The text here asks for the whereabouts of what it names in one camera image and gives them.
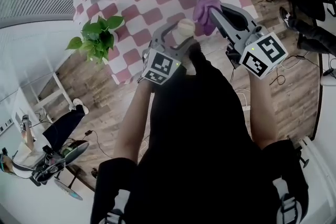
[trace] white shirt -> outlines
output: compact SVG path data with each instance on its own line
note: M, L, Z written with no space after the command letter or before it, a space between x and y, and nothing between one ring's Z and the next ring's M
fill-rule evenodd
M43 151L43 147L46 145L51 147L49 141L45 138L44 135L40 136L34 142L33 150L30 150L26 143L21 142L18 151L13 158L13 162L18 165L34 169L36 165L44 158L45 152ZM20 171L18 169L14 169L14 167L13 171L19 177L29 178L31 176L31 172L29 171Z

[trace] white marker cube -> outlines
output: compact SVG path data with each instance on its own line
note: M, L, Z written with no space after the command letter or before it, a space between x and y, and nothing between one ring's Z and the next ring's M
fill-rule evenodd
M181 64L181 62L152 48L144 55L144 58L141 76L159 85L164 84Z
M239 63L259 79L263 79L287 56L287 50L277 35L272 32L246 46Z

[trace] black sleeve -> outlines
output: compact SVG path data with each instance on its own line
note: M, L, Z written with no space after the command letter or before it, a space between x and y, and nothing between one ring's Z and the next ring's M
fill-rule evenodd
M119 189L130 191L132 175L137 165L126 158L116 158L99 165L91 224L98 224L114 208Z
M301 203L303 219L308 211L308 185L293 143L284 140L270 144L262 154L271 180L282 177L287 182L289 193Z

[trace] person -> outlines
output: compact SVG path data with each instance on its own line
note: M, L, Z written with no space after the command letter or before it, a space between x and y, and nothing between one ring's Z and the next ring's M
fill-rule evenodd
M250 138L240 100L199 44L196 75L180 66L162 86L139 83L113 159L100 164L91 224L275 223L282 177L308 208L308 186L290 140L277 141L267 79L249 73ZM151 93L148 150L138 164Z
M34 169L45 156L43 147L48 145L55 152L60 151L70 134L88 113L89 110L83 105L83 102L78 98L74 99L72 110L54 122L43 135L38 137L35 141L29 127L29 119L28 117L24 117L23 124L26 130L22 132L24 141L20 143L13 159L4 154L0 154L1 170L21 178L30 178L32 174L31 171L19 170L13 166L13 162L20 166Z
M280 16L290 30L303 34L298 42L298 48L319 54L333 54L336 56L336 36L319 26L311 26L303 20L294 18L283 7Z

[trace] forearm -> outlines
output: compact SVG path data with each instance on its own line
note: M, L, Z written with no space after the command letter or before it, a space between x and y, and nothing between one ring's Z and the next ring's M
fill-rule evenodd
M29 124L25 123L25 128L26 128L26 135L27 135L27 146L32 151L34 149L34 139L33 139Z
M265 148L277 141L277 123L270 86L267 79L259 80L249 73L251 89L250 123L254 142Z
M151 97L151 83L139 83L132 102L121 123L113 157L124 157L137 163L140 146L146 127L148 107Z

